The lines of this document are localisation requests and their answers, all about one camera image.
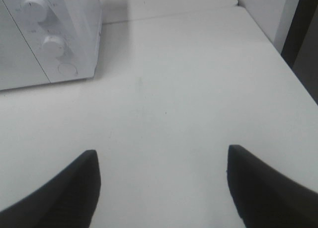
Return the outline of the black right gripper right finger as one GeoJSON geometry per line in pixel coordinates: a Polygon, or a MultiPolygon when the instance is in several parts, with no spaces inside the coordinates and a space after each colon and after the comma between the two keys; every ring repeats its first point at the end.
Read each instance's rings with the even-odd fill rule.
{"type": "Polygon", "coordinates": [[[316,228],[318,194],[240,145],[228,149],[227,181],[247,228],[316,228]]]}

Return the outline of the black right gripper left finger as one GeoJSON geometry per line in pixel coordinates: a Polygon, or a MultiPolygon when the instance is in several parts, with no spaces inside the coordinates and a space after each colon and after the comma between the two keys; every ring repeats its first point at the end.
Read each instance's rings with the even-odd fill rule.
{"type": "Polygon", "coordinates": [[[87,228],[100,196],[98,155],[86,150],[42,187],[0,212],[2,228],[87,228]]]}

